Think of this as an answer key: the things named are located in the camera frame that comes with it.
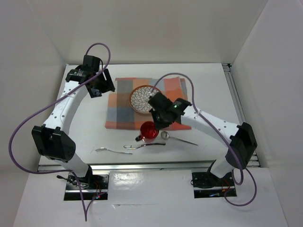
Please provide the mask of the silver spoon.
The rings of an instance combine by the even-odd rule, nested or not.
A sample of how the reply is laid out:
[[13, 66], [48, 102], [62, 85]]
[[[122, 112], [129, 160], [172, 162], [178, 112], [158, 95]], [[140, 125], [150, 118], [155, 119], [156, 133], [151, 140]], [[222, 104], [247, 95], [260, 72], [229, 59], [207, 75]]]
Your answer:
[[191, 145], [195, 145], [195, 146], [198, 146], [197, 144], [193, 143], [193, 142], [190, 142], [190, 141], [186, 141], [186, 140], [182, 140], [182, 139], [179, 139], [179, 138], [176, 138], [176, 137], [172, 137], [169, 135], [169, 133], [167, 131], [162, 131], [160, 133], [160, 136], [163, 140], [169, 140], [169, 139], [172, 139], [172, 140], [177, 140], [177, 141], [181, 141], [181, 142], [184, 142], [184, 143], [187, 143], [187, 144], [191, 144]]

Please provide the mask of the red enamel mug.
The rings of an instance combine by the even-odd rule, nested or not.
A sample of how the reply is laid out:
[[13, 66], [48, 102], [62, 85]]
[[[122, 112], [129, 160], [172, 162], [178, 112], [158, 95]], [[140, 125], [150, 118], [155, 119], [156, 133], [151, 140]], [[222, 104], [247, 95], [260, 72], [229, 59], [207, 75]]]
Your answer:
[[153, 142], [159, 134], [159, 130], [155, 128], [154, 122], [147, 121], [140, 127], [140, 134], [135, 138], [135, 141], [144, 141], [146, 143]]

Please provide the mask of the floral patterned plate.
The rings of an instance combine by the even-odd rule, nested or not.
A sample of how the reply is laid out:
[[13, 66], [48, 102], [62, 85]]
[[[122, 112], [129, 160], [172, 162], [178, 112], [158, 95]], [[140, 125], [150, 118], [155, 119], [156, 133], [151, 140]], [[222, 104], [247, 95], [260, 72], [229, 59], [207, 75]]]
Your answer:
[[150, 85], [142, 85], [135, 88], [129, 96], [129, 104], [139, 114], [149, 114], [151, 105], [148, 103], [151, 96], [161, 91]]

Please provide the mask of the checkered orange grey cloth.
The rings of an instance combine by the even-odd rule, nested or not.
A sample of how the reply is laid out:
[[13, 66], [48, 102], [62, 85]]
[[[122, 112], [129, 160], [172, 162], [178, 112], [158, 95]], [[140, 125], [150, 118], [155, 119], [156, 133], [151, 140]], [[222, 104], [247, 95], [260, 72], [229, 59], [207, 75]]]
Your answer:
[[[139, 113], [130, 105], [130, 95], [137, 87], [153, 86], [156, 79], [152, 78], [116, 78], [114, 85], [116, 91], [110, 93], [107, 104], [106, 129], [138, 130], [146, 121], [152, 121], [150, 113]], [[185, 79], [180, 77], [165, 78], [157, 86], [171, 101], [177, 98], [187, 100], [187, 88]]]

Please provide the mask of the silver fork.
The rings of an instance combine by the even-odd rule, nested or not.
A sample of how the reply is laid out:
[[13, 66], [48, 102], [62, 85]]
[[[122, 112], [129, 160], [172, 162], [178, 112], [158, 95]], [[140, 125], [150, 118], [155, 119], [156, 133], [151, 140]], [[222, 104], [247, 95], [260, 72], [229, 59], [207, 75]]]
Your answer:
[[112, 152], [112, 153], [116, 153], [116, 154], [122, 154], [122, 155], [132, 155], [131, 152], [119, 152], [119, 151], [113, 151], [104, 147], [98, 148], [95, 150], [96, 152], [101, 152], [101, 151], [108, 151], [108, 152]]

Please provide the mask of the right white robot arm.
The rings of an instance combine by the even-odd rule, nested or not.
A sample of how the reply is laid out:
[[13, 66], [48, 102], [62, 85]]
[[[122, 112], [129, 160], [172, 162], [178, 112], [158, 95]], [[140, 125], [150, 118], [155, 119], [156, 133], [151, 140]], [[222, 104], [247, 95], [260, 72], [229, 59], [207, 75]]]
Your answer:
[[257, 148], [256, 138], [251, 125], [231, 123], [198, 109], [194, 102], [182, 98], [174, 102], [158, 92], [149, 97], [150, 113], [156, 129], [162, 130], [174, 122], [190, 126], [218, 140], [227, 147], [226, 153], [217, 158], [209, 167], [207, 181], [218, 185], [227, 173], [239, 169], [241, 185], [244, 181], [244, 169]]

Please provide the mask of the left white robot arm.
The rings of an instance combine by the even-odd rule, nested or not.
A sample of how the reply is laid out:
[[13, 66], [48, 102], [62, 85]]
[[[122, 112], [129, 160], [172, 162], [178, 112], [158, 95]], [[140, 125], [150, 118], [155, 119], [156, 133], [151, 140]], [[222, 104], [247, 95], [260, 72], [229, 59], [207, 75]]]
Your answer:
[[83, 63], [70, 70], [65, 79], [61, 101], [55, 104], [51, 115], [42, 126], [34, 126], [32, 136], [41, 156], [53, 160], [77, 175], [76, 182], [87, 189], [97, 180], [92, 168], [76, 154], [76, 144], [69, 137], [71, 122], [86, 95], [101, 97], [103, 93], [114, 92], [115, 87], [109, 71], [105, 69], [99, 76], [102, 60], [85, 55]]

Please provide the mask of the silver knife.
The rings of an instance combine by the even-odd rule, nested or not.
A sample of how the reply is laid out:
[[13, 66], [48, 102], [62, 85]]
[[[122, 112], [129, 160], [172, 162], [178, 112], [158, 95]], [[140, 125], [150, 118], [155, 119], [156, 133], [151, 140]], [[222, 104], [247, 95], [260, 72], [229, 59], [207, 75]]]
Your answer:
[[139, 149], [139, 148], [143, 148], [143, 147], [147, 147], [147, 146], [165, 146], [165, 145], [166, 145], [165, 142], [155, 142], [155, 143], [144, 143], [144, 144], [138, 144], [138, 145], [124, 145], [124, 148], [134, 150], [134, 149]]

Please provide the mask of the aluminium frame rail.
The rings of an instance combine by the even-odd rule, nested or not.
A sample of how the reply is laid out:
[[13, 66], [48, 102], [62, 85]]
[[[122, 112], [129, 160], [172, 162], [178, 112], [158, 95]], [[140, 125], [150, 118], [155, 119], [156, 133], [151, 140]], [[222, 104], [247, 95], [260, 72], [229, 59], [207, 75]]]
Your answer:
[[[232, 123], [248, 120], [244, 112], [243, 91], [234, 69], [226, 64], [117, 64], [110, 65], [108, 69], [114, 79], [173, 78], [181, 73], [186, 81], [188, 98], [194, 100], [199, 109]], [[71, 123], [69, 135], [76, 143], [76, 153], [88, 164], [183, 166], [188, 162], [191, 166], [208, 166], [226, 152], [221, 142], [196, 129], [172, 131], [171, 135], [198, 146], [170, 139], [165, 146], [125, 149], [124, 145], [135, 144], [138, 131], [106, 129], [107, 104], [108, 94], [93, 99], [86, 96]], [[132, 155], [95, 151], [101, 147], [131, 152]]]

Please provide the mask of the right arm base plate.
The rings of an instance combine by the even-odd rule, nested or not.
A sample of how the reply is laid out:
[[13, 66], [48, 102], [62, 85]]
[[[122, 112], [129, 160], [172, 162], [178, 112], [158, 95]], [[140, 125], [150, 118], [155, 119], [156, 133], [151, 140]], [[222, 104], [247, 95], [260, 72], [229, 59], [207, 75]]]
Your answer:
[[190, 184], [193, 186], [194, 198], [236, 197], [235, 183], [231, 172], [223, 178], [217, 178], [208, 172], [193, 172]]

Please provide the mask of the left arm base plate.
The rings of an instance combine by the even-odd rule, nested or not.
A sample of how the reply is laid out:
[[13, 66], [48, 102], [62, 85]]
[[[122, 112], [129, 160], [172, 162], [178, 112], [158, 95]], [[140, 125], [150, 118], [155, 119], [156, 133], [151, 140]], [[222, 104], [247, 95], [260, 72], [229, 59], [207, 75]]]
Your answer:
[[[66, 182], [64, 198], [63, 198], [64, 201], [81, 200], [79, 186], [76, 182], [74, 175], [69, 174], [68, 177], [57, 175], [56, 177]], [[108, 182], [109, 182], [109, 174], [97, 175], [97, 180], [92, 184], [81, 182], [80, 185], [83, 194], [83, 199], [85, 201], [89, 201], [92, 199], [98, 201], [107, 200]]]

